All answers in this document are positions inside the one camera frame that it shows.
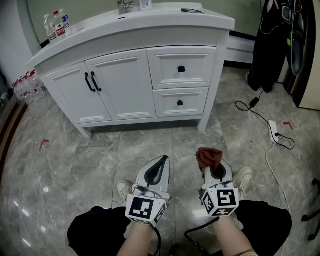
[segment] bathroom vanity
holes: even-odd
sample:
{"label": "bathroom vanity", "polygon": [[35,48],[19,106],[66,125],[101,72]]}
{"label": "bathroom vanity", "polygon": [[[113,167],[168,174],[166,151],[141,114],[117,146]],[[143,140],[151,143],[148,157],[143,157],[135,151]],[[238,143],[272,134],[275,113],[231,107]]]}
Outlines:
{"label": "bathroom vanity", "polygon": [[88,127],[180,120],[204,132],[234,27],[198,3],[115,10],[72,26],[26,65],[86,138]]}

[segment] red tape mark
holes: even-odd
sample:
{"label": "red tape mark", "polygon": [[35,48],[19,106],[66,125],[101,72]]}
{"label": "red tape mark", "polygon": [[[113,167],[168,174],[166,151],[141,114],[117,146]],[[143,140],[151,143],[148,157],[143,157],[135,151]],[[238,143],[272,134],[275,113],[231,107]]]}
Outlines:
{"label": "red tape mark", "polygon": [[285,126],[290,126],[291,130],[294,130],[294,129],[292,128],[292,126],[291,126],[291,123],[290,123],[290,122],[283,122],[283,124],[284,124]]}
{"label": "red tape mark", "polygon": [[39,151],[42,149],[42,146],[44,145],[44,143],[50,143],[50,141],[47,140],[47,139],[44,139],[44,140],[41,142],[41,146],[40,146],[40,148],[39,148]]}

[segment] gray marble floor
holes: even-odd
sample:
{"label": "gray marble floor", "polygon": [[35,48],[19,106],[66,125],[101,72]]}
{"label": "gray marble floor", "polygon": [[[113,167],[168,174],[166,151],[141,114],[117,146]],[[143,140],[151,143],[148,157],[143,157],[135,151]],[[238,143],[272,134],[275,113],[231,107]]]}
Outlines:
{"label": "gray marble floor", "polygon": [[[117,182],[134,181],[141,166],[167,155],[171,160],[168,192],[173,199],[158,225],[162,255],[176,245],[177,255],[200,256],[183,235],[208,221],[197,192],[203,184],[195,158],[199,147],[222,150],[234,173],[243,166],[252,168],[249,200],[286,209],[265,160],[272,147],[268,128],[258,116],[235,107],[236,100],[249,103],[259,94],[248,87],[245,73],[224,68],[205,133],[198,132],[193,122],[156,123],[98,128],[92,140],[86,140],[50,96],[31,104],[10,146],[0,188],[4,255],[75,256],[66,235],[73,219],[94,206],[117,207]],[[280,84],[262,94],[255,110],[276,121],[278,131],[295,140],[294,150],[276,146],[269,154],[287,194],[293,222],[283,255],[318,255],[320,236],[312,242],[307,238],[319,218],[301,222],[301,217],[320,208],[318,191],[311,184],[320,178],[320,113],[298,109]],[[283,122],[291,122],[293,130]],[[49,143],[39,150],[44,139]],[[210,228],[193,237],[211,253],[219,249]],[[152,250],[156,243],[154,237]]]}

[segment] white marker cube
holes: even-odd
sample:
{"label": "white marker cube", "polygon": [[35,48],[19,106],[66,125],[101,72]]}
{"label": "white marker cube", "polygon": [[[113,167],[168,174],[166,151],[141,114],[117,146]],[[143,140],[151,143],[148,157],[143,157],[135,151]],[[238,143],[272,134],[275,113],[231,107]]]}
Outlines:
{"label": "white marker cube", "polygon": [[201,200],[210,217],[229,216],[239,207],[239,189],[208,188]]}
{"label": "white marker cube", "polygon": [[166,200],[129,194],[125,216],[134,222],[155,227],[167,208]]}

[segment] brown rag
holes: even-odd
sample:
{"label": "brown rag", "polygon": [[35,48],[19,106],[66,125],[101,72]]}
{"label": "brown rag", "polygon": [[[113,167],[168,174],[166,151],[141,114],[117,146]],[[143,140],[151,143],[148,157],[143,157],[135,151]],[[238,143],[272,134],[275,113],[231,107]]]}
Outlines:
{"label": "brown rag", "polygon": [[223,152],[209,147],[200,147],[195,157],[199,163],[199,168],[202,169],[206,167],[213,166],[213,170],[216,170],[222,159]]}

